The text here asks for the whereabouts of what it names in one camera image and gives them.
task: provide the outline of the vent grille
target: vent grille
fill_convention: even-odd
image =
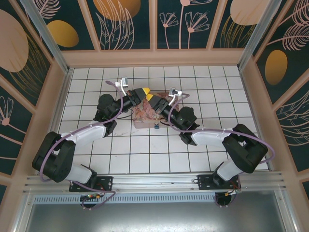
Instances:
[[[34,204],[80,204],[82,195],[38,195]],[[108,196],[91,199],[85,204],[100,203]],[[156,193],[156,194],[118,194],[106,203],[176,203],[176,202],[213,202],[214,193]]]

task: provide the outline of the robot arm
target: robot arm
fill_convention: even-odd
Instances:
[[[169,102],[152,94],[148,94],[146,98],[151,107],[167,121],[172,109]],[[171,123],[183,131],[198,129],[199,125],[195,123],[196,119],[194,110],[190,107],[183,107],[179,112],[173,110],[170,117]],[[242,124],[236,125],[232,130],[256,137]],[[227,133],[225,130],[214,132],[201,129],[194,133],[181,132],[179,136],[187,145],[214,145],[226,149],[231,160],[220,164],[212,175],[213,181],[218,186],[223,185],[239,173],[252,173],[268,151],[266,146],[254,139]]]
[[[128,91],[123,99],[122,112],[127,112],[132,107],[141,103],[145,96],[149,93],[149,88],[138,88]],[[58,155],[52,153],[46,161],[43,174],[51,178],[55,182],[63,180],[78,181],[93,188],[96,184],[97,173],[83,165],[73,164],[73,156],[76,148],[83,147],[85,144],[94,140],[104,138],[112,133],[116,127],[115,120],[106,124],[98,124],[115,117],[121,108],[121,100],[115,101],[110,94],[100,96],[97,106],[97,112],[90,127],[84,128],[77,133],[57,134],[50,132],[43,140],[33,162],[32,167],[40,170],[42,163],[51,149],[51,147],[61,138],[71,134],[70,137],[63,140],[54,150],[58,151]]]

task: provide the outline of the black mounting bracket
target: black mounting bracket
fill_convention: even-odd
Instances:
[[[112,190],[112,180],[113,180],[112,176],[97,176],[96,184],[94,185],[93,188],[97,189],[98,192],[100,192],[103,186],[105,191],[111,191]],[[70,183],[69,192],[89,192],[89,190],[75,183]]]
[[[238,185],[238,176],[234,176],[230,181],[235,185]],[[194,181],[195,184],[198,184],[199,190],[229,190],[233,189],[233,184],[230,181],[225,181],[222,185],[217,185],[213,181],[212,174],[198,175],[197,179]]]

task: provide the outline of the yellow circle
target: yellow circle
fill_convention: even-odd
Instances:
[[[285,75],[288,67],[288,59],[284,52],[280,50],[272,51],[266,61],[265,77],[271,85],[278,84]]]
[[[78,44],[78,34],[70,24],[55,20],[47,24],[47,27],[58,45],[74,47]]]
[[[233,0],[231,4],[232,20],[244,26],[259,22],[269,0]]]
[[[129,11],[132,18],[140,11],[140,0],[93,0],[97,10],[105,18],[112,21],[124,21],[127,17],[122,13],[118,2],[124,12],[125,9]]]
[[[19,72],[28,60],[27,34],[9,13],[0,10],[0,67]]]

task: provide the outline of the white tiled floor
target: white tiled floor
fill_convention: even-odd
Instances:
[[[206,128],[245,124],[256,133],[248,100],[236,66],[123,67],[75,69],[59,132],[81,128],[93,119],[98,98],[118,97],[106,80],[129,78],[129,89],[181,89],[190,97],[197,123]],[[131,118],[117,120],[113,134],[75,151],[74,162],[99,174],[214,171],[228,155],[213,146],[187,146],[171,128],[136,129]],[[257,169],[268,169],[266,164]]]

